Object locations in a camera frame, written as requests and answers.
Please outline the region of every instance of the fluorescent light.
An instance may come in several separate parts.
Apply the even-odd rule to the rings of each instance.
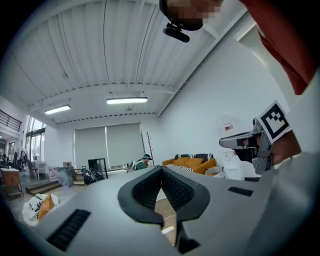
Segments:
[[[110,104],[125,104],[125,103],[145,103],[147,97],[132,97],[132,98],[108,98],[106,103]]]
[[[54,114],[54,113],[57,113],[57,112],[70,110],[70,109],[71,109],[71,107],[69,105],[64,105],[64,106],[56,107],[54,109],[47,110],[44,113],[47,114],[47,115],[51,115],[51,114]]]

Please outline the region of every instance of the couch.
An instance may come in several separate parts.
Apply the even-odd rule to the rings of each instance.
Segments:
[[[185,171],[205,174],[217,165],[213,154],[176,154],[174,158],[162,162],[162,166],[180,168]]]

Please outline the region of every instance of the red object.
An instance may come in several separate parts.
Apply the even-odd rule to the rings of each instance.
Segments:
[[[232,124],[227,123],[227,124],[224,125],[224,130],[225,130],[225,131],[229,131],[229,130],[231,130],[233,127],[234,127],[234,126],[233,126]]]
[[[282,65],[294,93],[301,95],[317,70],[317,65],[304,41],[287,18],[268,0],[240,0],[240,2],[246,6],[264,33],[265,37],[260,35],[261,41]]]

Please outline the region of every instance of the coat rack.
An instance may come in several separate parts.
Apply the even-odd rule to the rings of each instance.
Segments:
[[[148,143],[149,143],[149,148],[150,148],[150,154],[151,154],[151,158],[152,158],[152,163],[153,163],[153,166],[155,166],[154,156],[152,155],[153,149],[151,148],[151,144],[150,144],[151,138],[149,137],[149,132],[146,132],[146,135],[148,136]]]

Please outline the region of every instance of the window blind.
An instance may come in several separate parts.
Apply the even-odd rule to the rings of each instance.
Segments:
[[[145,154],[139,123],[107,126],[106,141],[110,166],[129,164]]]
[[[105,126],[75,130],[74,153],[78,169],[88,166],[89,159],[107,158]]]

